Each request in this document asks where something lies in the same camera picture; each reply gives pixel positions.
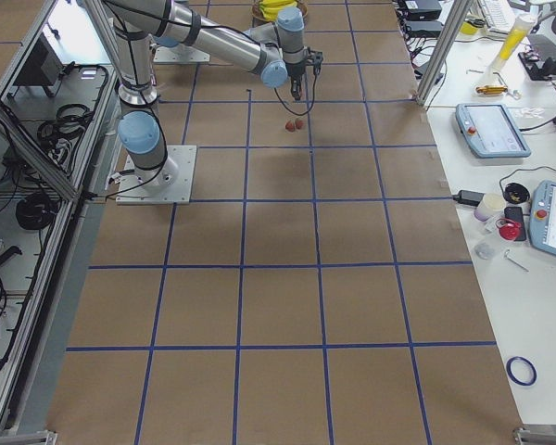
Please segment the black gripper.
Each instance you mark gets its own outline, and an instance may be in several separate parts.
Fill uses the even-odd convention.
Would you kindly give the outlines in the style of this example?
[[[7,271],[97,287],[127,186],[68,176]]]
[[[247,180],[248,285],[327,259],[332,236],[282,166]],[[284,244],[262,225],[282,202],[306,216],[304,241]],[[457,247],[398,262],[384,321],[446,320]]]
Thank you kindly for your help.
[[[313,76],[318,77],[323,63],[323,52],[308,46],[284,50],[284,63],[290,79],[290,94],[293,99],[301,99],[302,78],[307,67],[312,67]]]

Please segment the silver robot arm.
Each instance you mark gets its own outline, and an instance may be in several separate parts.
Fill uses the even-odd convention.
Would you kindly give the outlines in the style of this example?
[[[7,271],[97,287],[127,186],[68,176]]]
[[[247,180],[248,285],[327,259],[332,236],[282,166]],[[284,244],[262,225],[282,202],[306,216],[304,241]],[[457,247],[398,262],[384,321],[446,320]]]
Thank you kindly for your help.
[[[140,186],[166,186],[178,169],[158,120],[152,41],[218,57],[258,75],[271,89],[290,83],[295,100],[301,98],[306,69],[312,68],[315,75],[321,72],[322,52],[305,44],[304,19],[297,6],[245,32],[211,21],[179,1],[86,1],[83,6],[118,73],[118,136]]]

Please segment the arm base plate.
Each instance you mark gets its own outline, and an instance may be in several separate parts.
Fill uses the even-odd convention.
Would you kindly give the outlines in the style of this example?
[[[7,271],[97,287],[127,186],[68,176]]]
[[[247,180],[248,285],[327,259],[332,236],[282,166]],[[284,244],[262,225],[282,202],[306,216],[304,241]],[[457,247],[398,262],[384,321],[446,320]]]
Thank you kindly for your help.
[[[196,166],[196,146],[169,145],[168,159],[162,172],[150,183],[157,172],[138,170],[120,179],[120,193],[114,196],[120,205],[188,204]]]
[[[174,47],[159,45],[154,54],[155,64],[166,65],[189,65],[189,64],[208,64],[210,56],[208,53],[186,46],[177,44]]]

